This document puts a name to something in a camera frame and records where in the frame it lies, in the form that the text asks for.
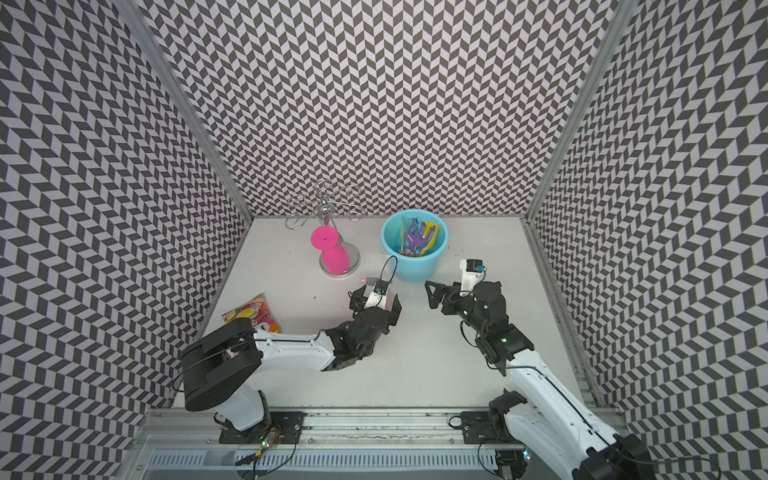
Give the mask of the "purple rake pink handle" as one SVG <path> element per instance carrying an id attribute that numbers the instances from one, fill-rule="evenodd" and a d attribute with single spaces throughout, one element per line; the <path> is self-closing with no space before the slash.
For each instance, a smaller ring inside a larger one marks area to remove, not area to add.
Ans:
<path id="1" fill-rule="evenodd" d="M 409 227 L 410 227 L 410 229 L 409 229 L 408 236 L 407 236 L 407 239 L 408 239 L 408 250 L 407 250 L 406 253 L 408 255 L 412 255 L 415 252 L 417 252 L 422 247 L 422 245 L 424 243 L 424 240 L 423 240 L 423 237 L 422 237 L 422 235 L 423 235 L 423 223 L 419 219 L 413 218 L 411 220 L 411 223 L 410 223 Z"/>

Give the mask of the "yellow toy shovel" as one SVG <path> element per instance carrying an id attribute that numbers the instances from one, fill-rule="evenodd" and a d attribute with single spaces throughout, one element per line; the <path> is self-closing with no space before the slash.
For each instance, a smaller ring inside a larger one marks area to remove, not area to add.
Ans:
<path id="1" fill-rule="evenodd" d="M 421 256 L 425 256 L 435 245 L 437 236 L 440 232 L 440 225 L 435 222 L 425 221 L 423 223 L 423 240 L 424 243 L 419 250 Z"/>

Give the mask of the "clear pink plastic glass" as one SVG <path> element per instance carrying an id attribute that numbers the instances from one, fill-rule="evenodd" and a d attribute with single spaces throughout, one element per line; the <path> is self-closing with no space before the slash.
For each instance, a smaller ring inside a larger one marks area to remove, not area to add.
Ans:
<path id="1" fill-rule="evenodd" d="M 360 282 L 364 285 L 364 309 L 376 307 L 385 311 L 393 310 L 396 295 L 391 290 L 390 281 L 367 277 Z"/>

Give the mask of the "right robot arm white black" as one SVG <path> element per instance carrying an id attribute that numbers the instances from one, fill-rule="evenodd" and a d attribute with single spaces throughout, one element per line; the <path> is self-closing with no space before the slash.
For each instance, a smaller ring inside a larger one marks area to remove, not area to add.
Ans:
<path id="1" fill-rule="evenodd" d="M 497 440 L 524 444 L 562 479 L 654 478 L 647 446 L 594 414 L 511 323 L 500 283 L 464 290 L 428 281 L 425 289 L 431 308 L 459 316 L 475 331 L 487 366 L 506 378 L 508 389 L 489 403 Z"/>

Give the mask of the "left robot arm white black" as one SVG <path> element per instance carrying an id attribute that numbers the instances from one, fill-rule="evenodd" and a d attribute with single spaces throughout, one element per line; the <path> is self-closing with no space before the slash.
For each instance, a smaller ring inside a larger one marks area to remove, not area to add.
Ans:
<path id="1" fill-rule="evenodd" d="M 217 414 L 238 433 L 271 428 L 265 394 L 247 381 L 257 372 L 338 371 L 371 356 L 397 325 L 402 305 L 385 281 L 365 291 L 350 293 L 350 321 L 314 335 L 269 332 L 235 319 L 189 345 L 180 355 L 184 408 Z"/>

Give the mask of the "turquoise plastic bucket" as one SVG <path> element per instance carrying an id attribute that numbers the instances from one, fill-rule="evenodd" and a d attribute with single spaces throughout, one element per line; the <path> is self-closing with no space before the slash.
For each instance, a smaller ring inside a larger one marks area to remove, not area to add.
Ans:
<path id="1" fill-rule="evenodd" d="M 384 272 L 409 283 L 429 280 L 449 239 L 445 222 L 432 212 L 409 209 L 390 215 L 380 231 L 381 248 L 387 257 Z"/>

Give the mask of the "orange candy bag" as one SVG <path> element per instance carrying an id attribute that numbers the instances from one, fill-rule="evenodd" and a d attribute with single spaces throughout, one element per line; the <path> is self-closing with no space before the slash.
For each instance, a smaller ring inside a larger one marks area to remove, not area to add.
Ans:
<path id="1" fill-rule="evenodd" d="M 247 319 L 254 329 L 264 330 L 271 333 L 281 333 L 278 322 L 276 321 L 264 293 L 261 293 L 244 304 L 228 311 L 222 315 L 224 323 L 230 323 L 236 319 Z"/>

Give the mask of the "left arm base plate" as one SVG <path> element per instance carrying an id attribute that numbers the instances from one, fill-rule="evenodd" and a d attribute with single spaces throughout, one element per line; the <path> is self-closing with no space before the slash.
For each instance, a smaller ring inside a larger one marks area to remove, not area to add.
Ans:
<path id="1" fill-rule="evenodd" d="M 306 417 L 304 411 L 273 411 L 243 431 L 235 429 L 229 420 L 219 420 L 217 416 L 214 420 L 221 427 L 219 443 L 223 445 L 297 445 Z"/>

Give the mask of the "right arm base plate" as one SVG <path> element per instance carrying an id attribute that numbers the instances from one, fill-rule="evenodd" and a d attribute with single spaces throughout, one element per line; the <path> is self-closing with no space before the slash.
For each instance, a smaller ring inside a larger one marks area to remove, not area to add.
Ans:
<path id="1" fill-rule="evenodd" d="M 463 411 L 451 418 L 448 424 L 469 445 L 485 442 L 536 446 L 547 439 L 534 410 L 527 406 L 515 407 L 506 414 L 495 414 L 489 410 Z"/>

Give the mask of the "aluminium front rail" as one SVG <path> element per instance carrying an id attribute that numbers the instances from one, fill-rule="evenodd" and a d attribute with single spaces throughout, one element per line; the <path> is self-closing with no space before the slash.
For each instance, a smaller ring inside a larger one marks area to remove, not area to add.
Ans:
<path id="1" fill-rule="evenodd" d="M 485 479 L 498 457 L 521 443 L 495 441 L 478 425 L 465 426 L 460 409 L 278 408 L 279 441 L 225 444 L 211 413 L 182 408 L 146 415 L 117 474 L 120 479 L 410 478 L 429 474 Z"/>

